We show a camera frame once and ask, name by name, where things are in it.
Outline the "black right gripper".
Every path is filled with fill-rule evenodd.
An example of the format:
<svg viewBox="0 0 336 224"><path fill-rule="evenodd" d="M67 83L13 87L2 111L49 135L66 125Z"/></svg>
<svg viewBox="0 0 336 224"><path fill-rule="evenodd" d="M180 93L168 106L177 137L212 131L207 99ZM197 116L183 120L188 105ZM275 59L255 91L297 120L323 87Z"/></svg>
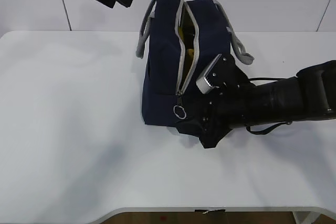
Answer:
<svg viewBox="0 0 336 224"><path fill-rule="evenodd" d="M251 132L246 100L256 88L231 55L222 55L212 71L217 74L210 78L216 88L203 94L199 118L184 119L175 125L181 134L201 136L204 148L215 148L234 128L244 127Z"/></svg>

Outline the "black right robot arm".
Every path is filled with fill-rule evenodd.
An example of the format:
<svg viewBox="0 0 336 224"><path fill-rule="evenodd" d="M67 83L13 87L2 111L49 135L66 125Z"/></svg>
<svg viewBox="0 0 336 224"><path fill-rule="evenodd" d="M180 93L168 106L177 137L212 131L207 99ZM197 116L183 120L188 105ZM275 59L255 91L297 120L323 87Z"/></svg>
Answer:
<svg viewBox="0 0 336 224"><path fill-rule="evenodd" d="M264 125L266 135L297 121L335 118L335 61L300 70L291 78L262 78L255 85L232 55L219 54L197 78L199 98L185 101L188 116L176 124L181 134L195 136L214 148L236 128L252 131Z"/></svg>

